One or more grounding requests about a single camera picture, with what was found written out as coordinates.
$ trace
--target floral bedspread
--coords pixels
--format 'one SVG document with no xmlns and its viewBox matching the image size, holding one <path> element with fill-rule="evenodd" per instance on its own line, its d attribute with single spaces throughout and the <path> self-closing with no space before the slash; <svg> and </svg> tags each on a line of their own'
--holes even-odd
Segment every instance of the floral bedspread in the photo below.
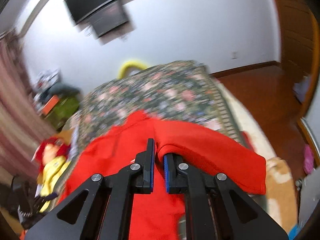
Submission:
<svg viewBox="0 0 320 240">
<path fill-rule="evenodd" d="M 54 190 L 62 190 L 80 153 L 93 139 L 108 132 L 113 125 L 121 125 L 129 114 L 140 109 L 162 119 L 203 125 L 246 146 L 225 99 L 206 73 L 205 65 L 195 61 L 157 65 L 105 83 L 86 95 L 81 111 L 64 127 L 65 130 L 72 123 L 79 123 L 78 153 Z"/>
</svg>

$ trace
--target black metal arm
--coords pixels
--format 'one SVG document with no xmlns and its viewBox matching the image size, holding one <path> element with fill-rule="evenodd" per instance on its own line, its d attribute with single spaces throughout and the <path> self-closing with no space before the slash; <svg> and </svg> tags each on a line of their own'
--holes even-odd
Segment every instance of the black metal arm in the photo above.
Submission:
<svg viewBox="0 0 320 240">
<path fill-rule="evenodd" d="M 188 240 L 288 239 L 287 233 L 225 174 L 210 176 L 181 156 L 164 157 L 166 189 L 184 193 Z"/>
</svg>

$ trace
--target curtain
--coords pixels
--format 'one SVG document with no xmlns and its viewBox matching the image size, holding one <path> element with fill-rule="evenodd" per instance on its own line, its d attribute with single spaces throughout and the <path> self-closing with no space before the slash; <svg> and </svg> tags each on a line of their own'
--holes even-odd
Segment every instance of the curtain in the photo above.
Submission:
<svg viewBox="0 0 320 240">
<path fill-rule="evenodd" d="M 37 115 L 31 93 L 19 39 L 10 32 L 0 40 L 0 166 L 12 175 L 35 179 L 33 154 L 55 131 Z"/>
</svg>

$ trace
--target red cloth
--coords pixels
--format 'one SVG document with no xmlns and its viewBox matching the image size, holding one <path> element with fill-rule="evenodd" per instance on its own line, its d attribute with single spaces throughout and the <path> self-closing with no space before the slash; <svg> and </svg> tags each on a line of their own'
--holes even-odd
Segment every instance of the red cloth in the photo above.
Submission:
<svg viewBox="0 0 320 240">
<path fill-rule="evenodd" d="M 20 240 L 24 240 L 24 237 L 25 237 L 25 236 L 26 236 L 26 231 L 23 230 L 23 231 L 21 232 L 21 235 L 19 236 Z"/>
<path fill-rule="evenodd" d="M 174 152 L 186 162 L 215 175 L 227 174 L 244 191 L 265 194 L 265 159 L 233 139 L 197 124 L 149 118 L 142 111 L 131 114 L 123 126 L 114 126 L 93 140 L 82 152 L 66 183 L 64 199 L 94 173 L 117 173 L 145 151 L 147 139 L 156 143 L 154 191 L 134 196 L 130 240 L 178 239 L 177 223 L 184 214 L 181 195 L 165 190 L 163 157 Z"/>
<path fill-rule="evenodd" d="M 247 133 L 246 131 L 241 131 L 240 133 L 241 133 L 244 141 L 245 141 L 246 144 L 247 144 L 247 148 L 248 148 L 249 150 L 254 151 L 254 148 L 253 148 L 253 145 L 252 145 L 252 143 L 251 143 L 251 141 L 250 141 L 250 139 L 249 139 L 248 133 Z"/>
</svg>

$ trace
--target stuffed toy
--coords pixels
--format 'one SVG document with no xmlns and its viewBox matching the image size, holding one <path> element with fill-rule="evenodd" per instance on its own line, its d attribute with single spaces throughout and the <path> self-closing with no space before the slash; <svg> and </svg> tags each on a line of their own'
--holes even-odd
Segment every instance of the stuffed toy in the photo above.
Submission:
<svg viewBox="0 0 320 240">
<path fill-rule="evenodd" d="M 67 162 L 69 150 L 70 140 L 60 134 L 44 140 L 36 150 L 34 160 L 40 165 L 37 183 L 42 186 L 41 196 L 47 196 L 53 192 L 58 178 L 70 163 Z M 42 207 L 41 212 L 45 211 L 48 206 L 49 201 Z"/>
</svg>

